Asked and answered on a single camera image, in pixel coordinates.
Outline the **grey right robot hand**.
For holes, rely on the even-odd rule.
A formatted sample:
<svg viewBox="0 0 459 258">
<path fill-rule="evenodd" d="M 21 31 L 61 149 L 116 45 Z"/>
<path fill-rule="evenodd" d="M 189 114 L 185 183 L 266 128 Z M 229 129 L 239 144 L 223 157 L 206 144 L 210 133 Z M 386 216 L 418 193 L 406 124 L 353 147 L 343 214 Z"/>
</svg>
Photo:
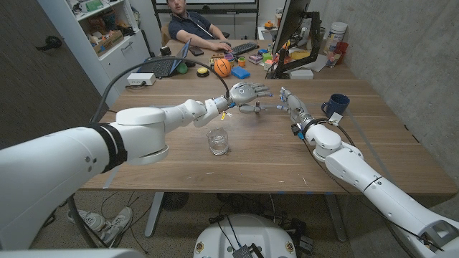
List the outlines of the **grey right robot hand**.
<svg viewBox="0 0 459 258">
<path fill-rule="evenodd" d="M 282 104 L 277 106 L 277 109 L 287 111 L 293 123 L 305 130 L 307 124 L 313 120 L 306 104 L 284 87 L 280 89 L 280 100 Z"/>
</svg>

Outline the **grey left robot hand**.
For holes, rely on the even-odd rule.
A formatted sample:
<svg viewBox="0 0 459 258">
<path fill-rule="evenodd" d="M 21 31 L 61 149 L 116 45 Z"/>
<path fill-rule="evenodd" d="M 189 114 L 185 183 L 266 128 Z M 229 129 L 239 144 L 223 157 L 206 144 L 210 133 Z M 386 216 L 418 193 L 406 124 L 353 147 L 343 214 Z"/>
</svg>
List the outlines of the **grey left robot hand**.
<svg viewBox="0 0 459 258">
<path fill-rule="evenodd" d="M 229 91 L 229 106 L 237 106 L 241 113 L 258 113 L 261 108 L 248 105 L 249 102 L 259 97 L 272 97 L 269 88 L 262 83 L 238 82 Z"/>
</svg>

